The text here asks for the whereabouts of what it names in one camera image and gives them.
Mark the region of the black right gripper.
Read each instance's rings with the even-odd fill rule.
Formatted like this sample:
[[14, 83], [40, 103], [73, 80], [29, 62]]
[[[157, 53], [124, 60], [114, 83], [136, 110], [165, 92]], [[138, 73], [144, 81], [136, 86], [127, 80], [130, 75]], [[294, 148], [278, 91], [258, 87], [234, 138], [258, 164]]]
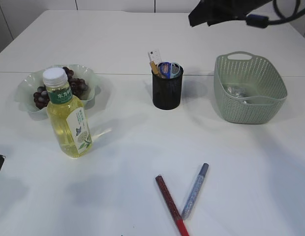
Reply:
[[263, 6], [262, 0], [201, 0], [188, 15], [191, 27], [244, 20], [246, 15]]

